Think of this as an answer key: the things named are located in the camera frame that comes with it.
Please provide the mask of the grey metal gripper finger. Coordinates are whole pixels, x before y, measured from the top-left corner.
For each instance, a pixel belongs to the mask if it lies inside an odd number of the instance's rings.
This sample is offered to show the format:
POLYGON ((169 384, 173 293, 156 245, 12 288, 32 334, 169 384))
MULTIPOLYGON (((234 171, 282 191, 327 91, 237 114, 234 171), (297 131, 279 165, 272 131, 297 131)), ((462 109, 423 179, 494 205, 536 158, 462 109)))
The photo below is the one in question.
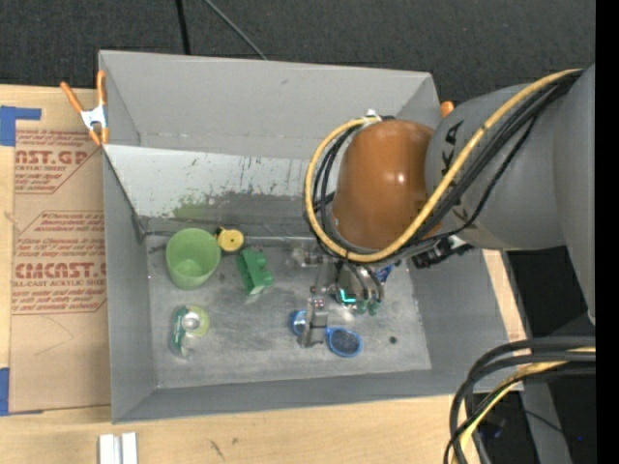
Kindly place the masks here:
POLYGON ((323 263, 323 253, 315 246, 294 246, 291 259, 301 268, 315 268, 323 263))
POLYGON ((322 298, 309 299, 306 308, 297 313, 298 342, 308 348, 326 340, 328 310, 322 298))

